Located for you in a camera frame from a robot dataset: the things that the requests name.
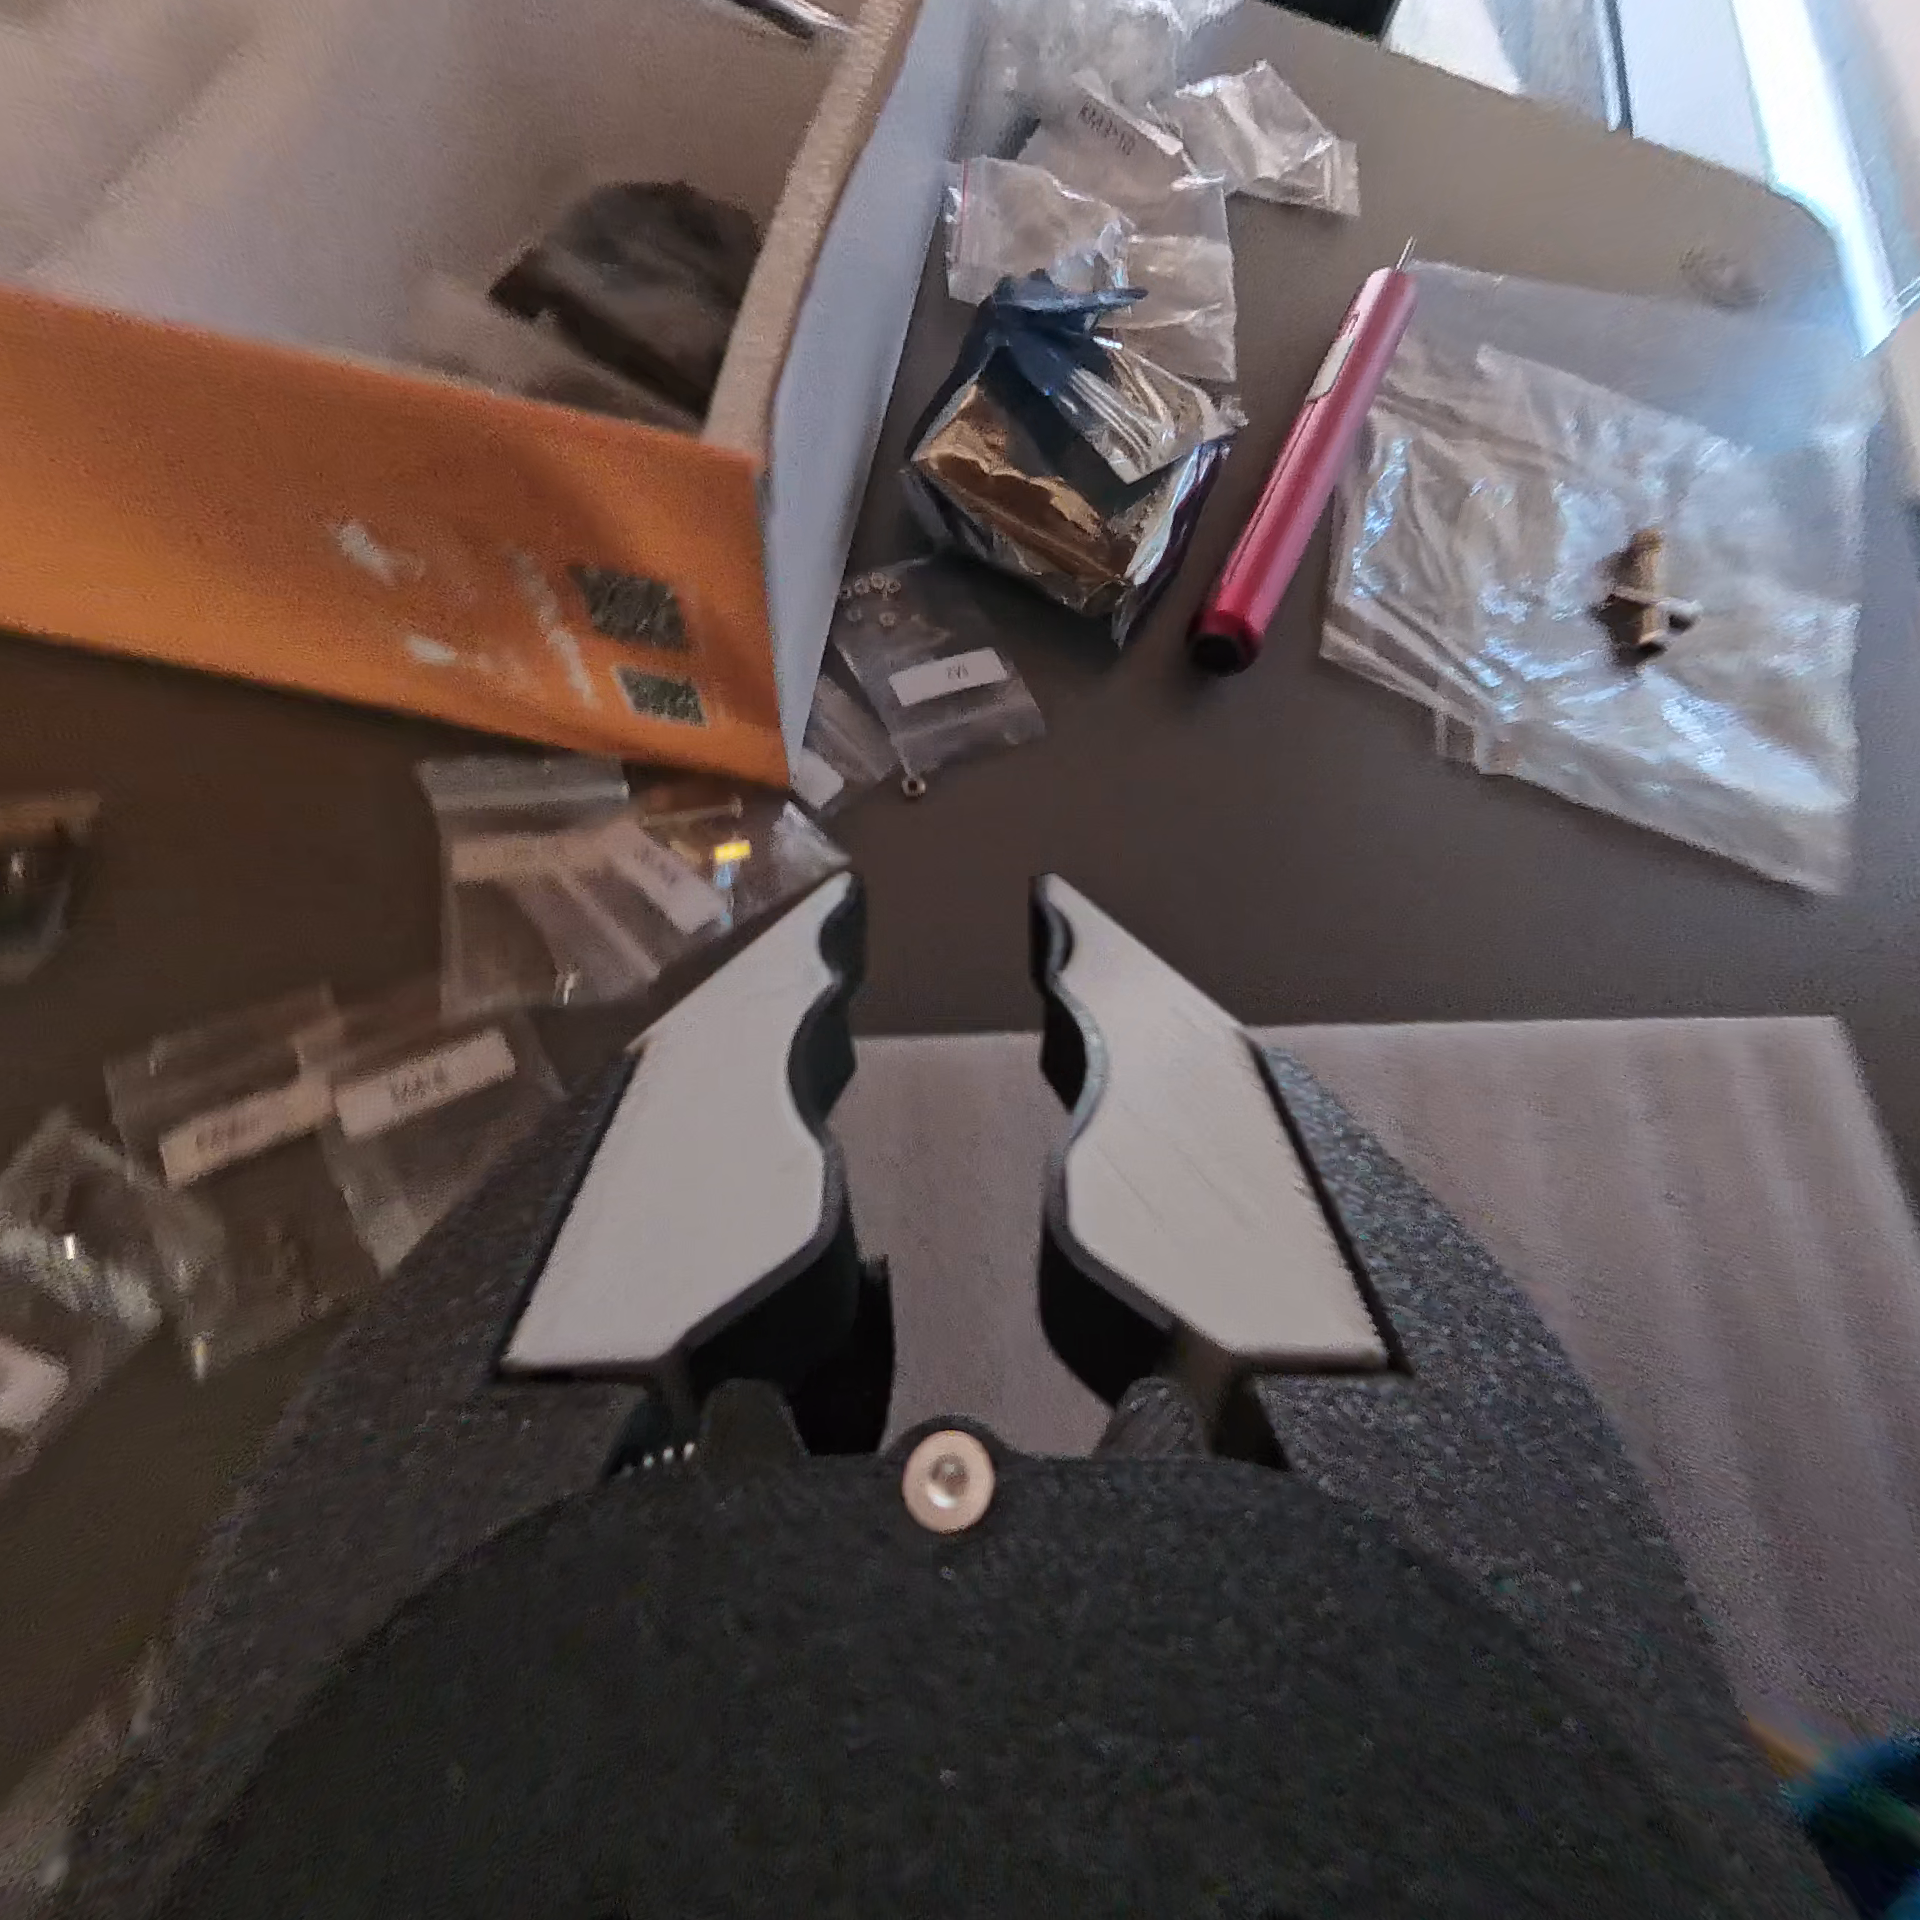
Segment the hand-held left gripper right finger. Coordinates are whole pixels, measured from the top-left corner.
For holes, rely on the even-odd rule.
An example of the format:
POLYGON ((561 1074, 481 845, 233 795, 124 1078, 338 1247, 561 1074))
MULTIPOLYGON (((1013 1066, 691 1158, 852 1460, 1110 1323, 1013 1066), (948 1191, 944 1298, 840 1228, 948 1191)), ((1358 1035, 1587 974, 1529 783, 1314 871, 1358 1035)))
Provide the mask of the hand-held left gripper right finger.
POLYGON ((1251 1031, 1077 885, 1032 887, 1040 1073, 1066 1114, 1043 1323, 1077 1373, 1379 1373, 1390 1332, 1251 1031))

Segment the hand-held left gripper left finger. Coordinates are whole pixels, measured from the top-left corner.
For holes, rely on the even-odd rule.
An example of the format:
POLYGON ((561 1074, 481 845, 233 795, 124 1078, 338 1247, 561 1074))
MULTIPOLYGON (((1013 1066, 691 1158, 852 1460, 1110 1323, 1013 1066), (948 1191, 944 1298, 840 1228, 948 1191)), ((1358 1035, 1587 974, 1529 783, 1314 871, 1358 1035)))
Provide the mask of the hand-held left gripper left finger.
POLYGON ((856 1078, 866 895, 821 881, 632 1045, 501 1351, 514 1379, 659 1377, 833 1278, 849 1169, 833 1114, 856 1078))

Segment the grey desk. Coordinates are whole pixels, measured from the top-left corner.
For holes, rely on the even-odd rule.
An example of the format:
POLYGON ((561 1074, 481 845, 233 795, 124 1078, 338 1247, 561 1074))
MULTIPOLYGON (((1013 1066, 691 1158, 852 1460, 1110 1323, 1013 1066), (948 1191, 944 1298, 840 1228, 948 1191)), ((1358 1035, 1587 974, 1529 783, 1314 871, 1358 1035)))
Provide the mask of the grey desk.
MULTIPOLYGON (((1360 143, 1363 219, 1237 207, 1251 431, 1190 567, 1118 657, 1050 607, 1010 653, 1038 747, 868 793, 834 826, 870 903, 864 1034, 1040 1021, 1029 876, 1062 874, 1248 1023, 1834 1020, 1915 1207, 1915 548, 1897 435, 1867 481, 1856 660, 1864 786, 1845 895, 1772 887, 1434 750, 1426 723, 1317 657, 1314 579, 1265 659, 1200 682, 1182 622, 1233 541, 1355 283, 1414 238, 1483 273, 1683 297, 1701 281, 1843 316, 1800 205, 1681 153, 1504 98, 1273 6, 1256 58, 1360 143)), ((56 961, 4 991, 4 1161, 56 1108, 104 1116, 134 1043, 317 981, 421 978, 440 940, 416 762, 482 742, 364 710, 4 639, 4 793, 104 797, 56 961)), ((154 1342, 4 1493, 4 1803, 125 1699, 209 1530, 330 1332, 212 1382, 154 1342)))

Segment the grey foam sheet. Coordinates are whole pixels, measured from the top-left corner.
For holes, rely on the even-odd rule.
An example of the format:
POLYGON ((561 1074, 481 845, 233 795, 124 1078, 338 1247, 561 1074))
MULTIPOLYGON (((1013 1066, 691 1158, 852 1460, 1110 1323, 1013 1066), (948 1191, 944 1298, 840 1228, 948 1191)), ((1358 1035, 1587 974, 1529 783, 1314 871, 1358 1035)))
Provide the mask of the grey foam sheet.
MULTIPOLYGON (((1272 1027, 1533 1301, 1597 1390, 1778 1733, 1914 1725, 1915 1218, 1834 1020, 1272 1027)), ((833 1124, 889 1267, 889 1434, 1038 1454, 1105 1409, 1036 1306, 1066 1111, 1040 1041, 856 1045, 833 1124)))

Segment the large clear plastic bag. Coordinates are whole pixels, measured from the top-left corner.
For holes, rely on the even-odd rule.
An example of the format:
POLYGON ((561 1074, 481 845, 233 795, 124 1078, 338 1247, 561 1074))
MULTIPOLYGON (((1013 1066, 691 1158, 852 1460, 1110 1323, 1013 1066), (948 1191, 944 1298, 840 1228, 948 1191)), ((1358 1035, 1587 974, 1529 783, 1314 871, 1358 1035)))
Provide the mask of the large clear plastic bag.
POLYGON ((1420 261, 1332 505, 1322 657, 1441 755, 1836 895, 1882 382, 1850 326, 1420 261), (1593 617, 1666 538, 1699 627, 1632 668, 1593 617))

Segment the silver antistatic bag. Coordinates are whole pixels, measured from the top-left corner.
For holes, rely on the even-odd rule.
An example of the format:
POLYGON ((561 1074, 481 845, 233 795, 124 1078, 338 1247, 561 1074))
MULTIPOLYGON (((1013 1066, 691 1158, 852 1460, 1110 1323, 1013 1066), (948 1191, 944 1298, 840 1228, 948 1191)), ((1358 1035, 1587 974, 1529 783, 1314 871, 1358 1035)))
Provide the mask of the silver antistatic bag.
POLYGON ((1130 342, 1134 283, 1002 276, 907 435, 929 540, 1123 646, 1180 574, 1244 426, 1234 396, 1130 342))

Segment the red screwdriver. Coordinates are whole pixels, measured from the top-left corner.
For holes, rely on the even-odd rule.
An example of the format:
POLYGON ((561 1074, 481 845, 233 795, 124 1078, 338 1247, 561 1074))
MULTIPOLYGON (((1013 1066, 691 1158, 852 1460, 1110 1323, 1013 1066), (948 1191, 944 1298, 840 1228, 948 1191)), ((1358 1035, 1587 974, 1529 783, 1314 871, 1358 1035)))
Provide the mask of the red screwdriver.
POLYGON ((1259 498, 1189 625, 1189 660, 1216 679, 1261 653, 1420 300, 1412 243, 1358 289, 1259 498))

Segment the brass standoff parts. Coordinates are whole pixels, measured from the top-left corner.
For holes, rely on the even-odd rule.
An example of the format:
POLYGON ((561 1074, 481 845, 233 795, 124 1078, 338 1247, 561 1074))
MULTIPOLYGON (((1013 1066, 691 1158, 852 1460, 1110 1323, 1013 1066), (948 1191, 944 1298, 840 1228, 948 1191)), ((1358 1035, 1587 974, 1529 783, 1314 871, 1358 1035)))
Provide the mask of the brass standoff parts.
POLYGON ((1666 538, 1657 525, 1636 529, 1606 561, 1605 588, 1593 617, 1622 666, 1649 666, 1673 638, 1692 634, 1701 603, 1668 589, 1666 538))

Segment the orange box with white foam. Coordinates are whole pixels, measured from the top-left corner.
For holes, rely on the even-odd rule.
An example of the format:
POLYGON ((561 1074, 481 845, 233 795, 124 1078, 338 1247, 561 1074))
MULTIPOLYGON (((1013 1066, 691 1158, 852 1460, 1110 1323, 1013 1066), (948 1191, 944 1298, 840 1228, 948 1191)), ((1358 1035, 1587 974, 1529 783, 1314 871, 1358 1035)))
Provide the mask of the orange box with white foam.
POLYGON ((782 781, 977 4, 4 4, 4 629, 782 781), (757 229, 668 423, 454 373, 601 186, 757 229))

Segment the dark kit part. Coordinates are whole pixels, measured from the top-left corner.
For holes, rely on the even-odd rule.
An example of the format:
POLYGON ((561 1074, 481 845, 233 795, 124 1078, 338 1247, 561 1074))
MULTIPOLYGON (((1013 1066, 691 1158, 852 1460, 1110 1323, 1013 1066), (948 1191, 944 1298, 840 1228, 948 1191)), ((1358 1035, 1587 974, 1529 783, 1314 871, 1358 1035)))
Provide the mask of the dark kit part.
POLYGON ((488 294, 701 426, 758 252, 752 213, 699 186, 601 183, 488 294))

